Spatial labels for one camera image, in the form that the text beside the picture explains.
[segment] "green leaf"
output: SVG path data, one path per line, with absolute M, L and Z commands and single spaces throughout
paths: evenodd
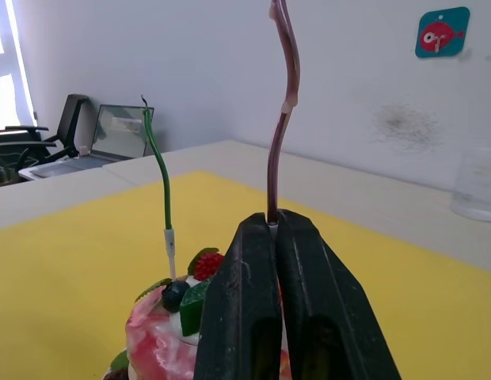
M 172 279 L 162 279 L 161 281 L 158 281 L 157 283 L 150 285 L 145 291 L 142 292 L 141 295 L 139 295 L 135 302 L 137 302 L 139 299 L 141 299 L 144 295 L 148 295 L 150 292 L 152 292 L 154 289 L 157 289 L 159 287 L 162 287 L 163 285 L 169 285 L 172 283 Z
M 110 371 L 122 370 L 128 368 L 129 359 L 126 350 L 122 351 L 110 364 Z
M 201 251 L 199 251 L 194 259 L 191 260 L 188 266 L 188 275 L 192 276 L 195 274 L 195 267 L 196 263 L 202 257 L 205 253 L 217 253 L 219 252 L 219 248 L 203 248 Z

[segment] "chair armrest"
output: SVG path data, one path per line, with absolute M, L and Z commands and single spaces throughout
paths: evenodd
M 47 127 L 34 127 L 32 125 L 10 125 L 5 131 L 49 131 Z
M 19 146 L 24 148 L 47 148 L 56 147 L 55 142 L 47 141 L 13 141 L 13 142 L 0 142 L 0 146 Z

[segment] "transparent container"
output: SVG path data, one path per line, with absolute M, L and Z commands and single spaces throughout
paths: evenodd
M 464 155 L 451 209 L 467 218 L 491 222 L 491 148 L 475 148 Z

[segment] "fish sticker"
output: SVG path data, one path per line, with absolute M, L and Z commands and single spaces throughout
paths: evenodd
M 461 52 L 469 17 L 470 11 L 466 7 L 426 13 L 418 29 L 417 57 L 451 57 Z

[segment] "yellow table surface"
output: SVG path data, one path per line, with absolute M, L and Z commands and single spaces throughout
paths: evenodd
M 172 189 L 179 274 L 265 209 L 265 194 L 209 173 Z M 405 380 L 491 380 L 491 273 L 280 206 L 311 218 L 362 283 Z M 152 184 L 0 230 L 0 379 L 101 378 L 135 297 L 168 276 L 162 215 Z

